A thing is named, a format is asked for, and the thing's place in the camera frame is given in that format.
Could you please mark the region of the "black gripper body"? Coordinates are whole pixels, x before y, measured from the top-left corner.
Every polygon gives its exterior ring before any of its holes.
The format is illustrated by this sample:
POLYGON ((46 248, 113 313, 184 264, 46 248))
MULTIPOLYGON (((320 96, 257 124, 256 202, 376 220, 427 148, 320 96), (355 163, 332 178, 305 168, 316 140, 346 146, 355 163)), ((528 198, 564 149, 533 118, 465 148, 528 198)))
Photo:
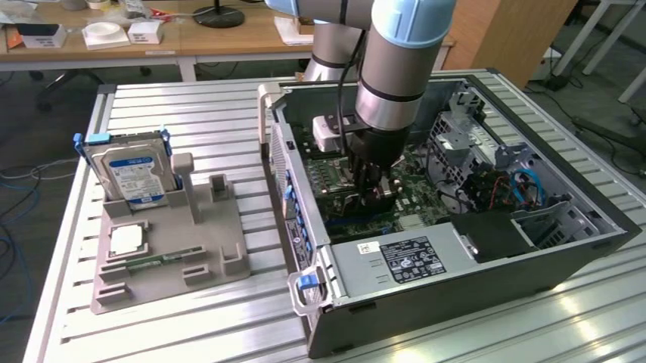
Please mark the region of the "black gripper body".
POLYGON ((408 127, 395 131, 376 128, 350 129, 345 133, 350 170, 356 171, 363 166, 389 170, 403 153, 408 134, 408 127))

